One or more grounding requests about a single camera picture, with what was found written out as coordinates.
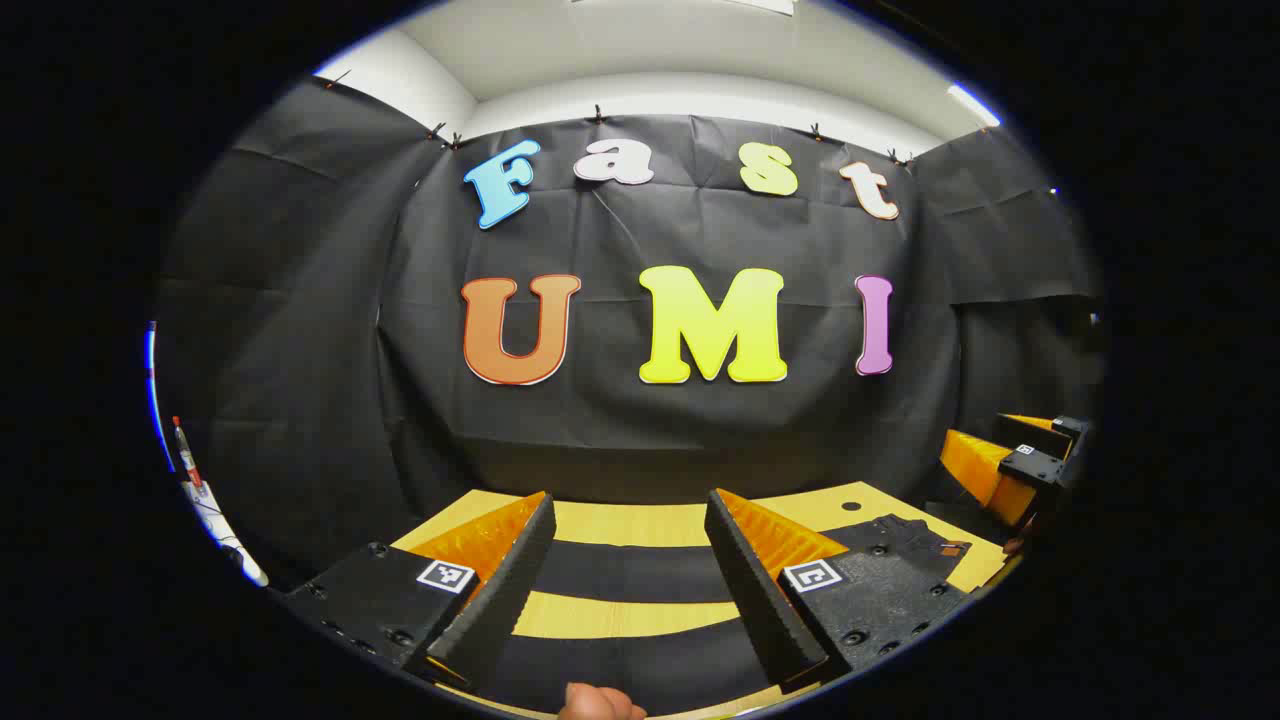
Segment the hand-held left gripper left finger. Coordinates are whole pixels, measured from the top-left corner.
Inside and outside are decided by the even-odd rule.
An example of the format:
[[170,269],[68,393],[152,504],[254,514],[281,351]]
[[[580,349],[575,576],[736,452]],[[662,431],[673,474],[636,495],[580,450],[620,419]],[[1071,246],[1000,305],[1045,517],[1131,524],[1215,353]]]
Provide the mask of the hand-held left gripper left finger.
[[370,542],[283,596],[372,662],[476,691],[490,679],[556,534],[545,492],[413,546]]

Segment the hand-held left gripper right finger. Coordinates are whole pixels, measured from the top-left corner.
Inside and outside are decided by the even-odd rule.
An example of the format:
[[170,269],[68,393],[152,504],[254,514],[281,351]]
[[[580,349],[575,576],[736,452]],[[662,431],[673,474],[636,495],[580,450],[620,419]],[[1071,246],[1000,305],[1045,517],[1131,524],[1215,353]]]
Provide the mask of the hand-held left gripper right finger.
[[819,533],[713,489],[704,527],[751,647],[785,691],[864,673],[970,600],[950,579],[966,544],[923,520]]

